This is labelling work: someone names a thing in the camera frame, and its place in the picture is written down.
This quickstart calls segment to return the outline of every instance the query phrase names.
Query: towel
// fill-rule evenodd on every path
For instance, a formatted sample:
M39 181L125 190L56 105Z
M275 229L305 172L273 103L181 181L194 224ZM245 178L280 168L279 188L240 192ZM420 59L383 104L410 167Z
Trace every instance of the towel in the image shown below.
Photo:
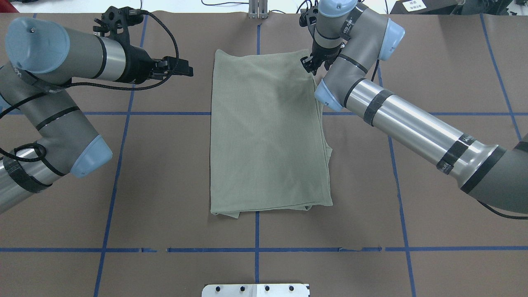
M211 213L331 206L323 105L293 53L217 50L211 104Z

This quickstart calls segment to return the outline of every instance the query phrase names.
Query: cloth fold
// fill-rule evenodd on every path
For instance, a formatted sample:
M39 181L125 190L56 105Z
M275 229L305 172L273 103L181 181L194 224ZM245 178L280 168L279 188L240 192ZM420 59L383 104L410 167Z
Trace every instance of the cloth fold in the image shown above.
M293 53L217 50L211 105L211 213L331 206L323 105Z

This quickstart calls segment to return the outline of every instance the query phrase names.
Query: table surface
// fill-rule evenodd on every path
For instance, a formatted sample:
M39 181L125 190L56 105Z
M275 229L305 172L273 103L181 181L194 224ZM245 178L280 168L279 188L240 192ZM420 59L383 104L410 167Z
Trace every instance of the table surface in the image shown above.
M148 91L68 90L114 158L0 216L0 295L199 296L205 284L255 282L308 283L312 296L527 294L528 222L489 212L347 112L323 116L334 206L210 214L214 52L291 52L312 41L295 15L156 15L195 76ZM0 36L16 16L0 15ZM85 32L96 16L35 15ZM528 17L392 18L407 34L376 82L483 143L511 149L528 132ZM172 54L152 19L131 33L151 57ZM0 129L5 149L39 138L18 114Z

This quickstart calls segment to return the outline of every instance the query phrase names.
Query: sticker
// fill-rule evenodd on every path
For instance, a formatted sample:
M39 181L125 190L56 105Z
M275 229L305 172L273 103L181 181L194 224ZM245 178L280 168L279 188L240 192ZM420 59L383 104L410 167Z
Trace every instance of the sticker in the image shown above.
M418 11L427 8L427 6L423 3L422 0L412 0L403 2L402 4L408 12Z

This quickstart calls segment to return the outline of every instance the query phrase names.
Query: green cloth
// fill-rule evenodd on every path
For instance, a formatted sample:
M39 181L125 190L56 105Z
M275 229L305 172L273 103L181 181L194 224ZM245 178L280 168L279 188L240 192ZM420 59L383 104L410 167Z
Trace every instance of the green cloth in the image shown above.
M323 105L293 53L215 54L211 213L331 206Z

